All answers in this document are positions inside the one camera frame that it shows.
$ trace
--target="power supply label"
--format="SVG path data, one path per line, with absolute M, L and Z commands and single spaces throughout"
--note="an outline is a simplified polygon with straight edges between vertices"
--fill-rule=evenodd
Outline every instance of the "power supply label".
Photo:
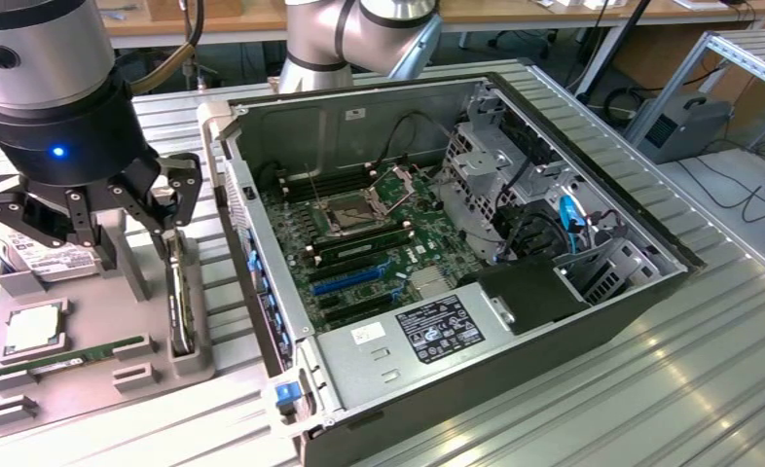
M 422 363 L 434 363 L 486 340 L 456 295 L 396 315 Z

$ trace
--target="green circuit board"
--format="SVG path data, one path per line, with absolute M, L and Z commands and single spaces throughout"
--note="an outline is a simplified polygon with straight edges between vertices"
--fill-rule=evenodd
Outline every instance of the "green circuit board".
M 380 167 L 379 173 L 390 168 Z M 423 292 L 410 280 L 415 272 L 435 267 L 455 287 L 463 276 L 483 267 L 431 192 L 431 180 L 419 172 L 412 175 L 412 187 L 414 193 L 387 216 L 368 207 L 367 189 L 293 203 L 277 193 L 263 196 L 284 260 L 319 332 L 423 300 Z M 392 175 L 383 177 L 374 189 L 387 207 L 407 194 L 403 180 Z M 339 234 L 367 232 L 372 234 L 352 235 L 359 239 L 321 246 L 313 253 L 308 250 L 308 245 L 336 243 Z M 317 279 L 353 263 L 364 267 Z M 378 278 L 327 293 L 313 292 L 315 286 L 374 269 Z

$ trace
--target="blue pcie slot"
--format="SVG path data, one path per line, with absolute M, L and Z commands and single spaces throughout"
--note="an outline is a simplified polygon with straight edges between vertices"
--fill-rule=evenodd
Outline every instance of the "blue pcie slot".
M 323 284 L 312 286 L 312 294 L 315 296 L 319 296 L 329 292 L 335 292 L 337 290 L 352 287 L 353 285 L 359 285 L 363 282 L 368 282 L 371 280 L 382 278 L 390 264 L 391 262 L 388 261 L 384 265 L 379 265 L 372 269 L 351 274 L 347 277 L 343 277 L 341 279 L 336 279 L 331 282 L 325 282 Z

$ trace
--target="motherboard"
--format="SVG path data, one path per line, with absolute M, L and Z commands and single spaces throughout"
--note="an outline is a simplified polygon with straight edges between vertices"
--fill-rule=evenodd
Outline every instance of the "motherboard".
M 264 194 L 319 332 L 452 290 L 482 269 L 435 193 L 435 179 L 394 163 L 372 172 L 281 180 Z

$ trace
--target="white label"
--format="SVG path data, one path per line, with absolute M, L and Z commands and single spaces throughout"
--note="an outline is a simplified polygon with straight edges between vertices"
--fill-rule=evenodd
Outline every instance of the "white label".
M 9 241 L 26 266 L 38 275 L 89 268 L 94 264 L 90 252 L 70 243 L 61 248 L 48 248 L 17 232 L 9 232 Z
M 372 249 L 372 245 L 363 245 L 359 248 L 353 248 L 352 250 L 347 250 L 347 251 L 343 251 L 341 253 L 339 253 L 339 258 L 343 258 L 345 256 L 353 256 L 356 253 L 360 253 L 360 252 L 371 250 L 371 249 Z
M 370 323 L 367 326 L 361 326 L 360 328 L 355 328 L 352 330 L 353 333 L 353 341 L 356 341 L 356 345 L 361 345 L 366 342 L 372 341 L 374 339 L 379 339 L 384 337 L 384 328 L 382 327 L 382 323 L 376 321 L 375 323 Z
M 351 120 L 363 119 L 366 116 L 367 116 L 367 110 L 366 109 L 352 109 L 352 110 L 348 110 L 347 112 L 344 112 L 344 120 L 347 120 L 348 122 Z

